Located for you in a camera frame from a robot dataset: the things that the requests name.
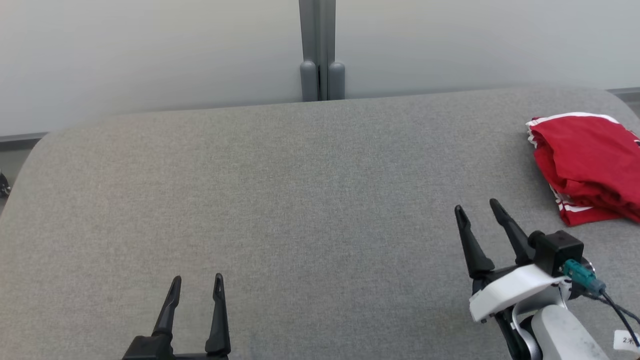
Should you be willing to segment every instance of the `teal cable connector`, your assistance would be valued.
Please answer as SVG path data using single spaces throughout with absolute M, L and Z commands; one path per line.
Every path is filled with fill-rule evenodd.
M 587 270 L 576 260 L 567 260 L 564 263 L 563 273 L 573 282 L 587 288 L 592 294 L 599 295 L 607 287 L 604 282 L 596 278 L 596 274 Z

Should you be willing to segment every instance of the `folded shirt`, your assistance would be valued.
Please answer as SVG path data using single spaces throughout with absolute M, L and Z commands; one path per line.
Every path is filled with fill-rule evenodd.
M 534 157 L 569 225 L 640 222 L 640 139 L 608 115 L 565 113 L 527 123 Z

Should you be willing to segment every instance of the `white label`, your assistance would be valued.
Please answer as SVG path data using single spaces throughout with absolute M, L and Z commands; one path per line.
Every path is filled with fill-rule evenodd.
M 636 343 L 634 343 L 631 335 L 626 330 L 616 330 L 613 336 L 613 349 L 633 351 L 640 354 L 640 350 L 636 347 Z

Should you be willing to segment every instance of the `red folded cloth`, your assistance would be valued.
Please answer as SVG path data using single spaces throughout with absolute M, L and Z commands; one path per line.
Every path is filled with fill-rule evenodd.
M 640 139 L 607 115 L 566 113 L 527 123 L 534 157 L 569 226 L 640 222 Z

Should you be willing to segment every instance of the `gray floor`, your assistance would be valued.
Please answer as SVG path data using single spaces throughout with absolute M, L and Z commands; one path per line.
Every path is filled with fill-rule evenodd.
M 623 96 L 620 96 L 623 100 L 627 101 L 627 105 L 636 113 L 638 117 L 640 117 L 640 101 L 630 101 L 637 100 L 626 99 Z M 26 140 L 15 143 L 0 143 L 0 169 L 4 176 L 6 176 L 7 180 L 9 180 L 9 184 L 13 185 L 16 177 L 18 176 L 18 172 L 24 164 L 24 161 L 27 160 L 27 156 L 37 143 L 37 140 Z M 0 213 L 6 204 L 6 199 L 0 199 Z

